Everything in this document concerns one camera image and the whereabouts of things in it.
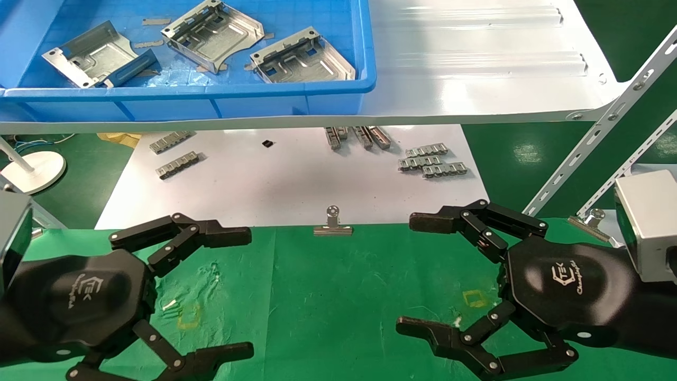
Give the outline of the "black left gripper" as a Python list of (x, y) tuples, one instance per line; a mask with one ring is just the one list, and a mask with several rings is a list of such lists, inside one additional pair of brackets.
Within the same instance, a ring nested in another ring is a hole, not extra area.
[[(114, 232), (109, 242), (116, 250), (103, 256), (19, 265), (10, 282), (11, 366), (86, 355), (67, 380), (129, 380), (99, 367), (141, 339), (166, 366), (155, 380), (213, 380), (223, 364), (254, 356), (251, 342), (180, 355), (148, 322), (157, 299), (153, 275), (166, 276), (200, 248), (246, 246), (249, 227), (173, 214)], [(160, 243), (147, 265), (131, 253)]]

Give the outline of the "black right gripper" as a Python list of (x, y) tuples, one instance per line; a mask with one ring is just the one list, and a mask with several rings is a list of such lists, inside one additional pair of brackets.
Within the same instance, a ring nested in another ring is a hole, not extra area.
[[(588, 347), (619, 345), (623, 309), (635, 286), (633, 264), (620, 249), (549, 242), (540, 238), (546, 222), (484, 199), (443, 206), (435, 214), (414, 212), (409, 229), (461, 234), (494, 264), (505, 263), (508, 301), (467, 330), (397, 319), (397, 333), (426, 340), (434, 356), (461, 362), (481, 380), (509, 380), (563, 371), (578, 361), (578, 352), (562, 339)], [(495, 231), (523, 241), (508, 250)], [(511, 318), (545, 348), (504, 356), (486, 351), (484, 341)]]

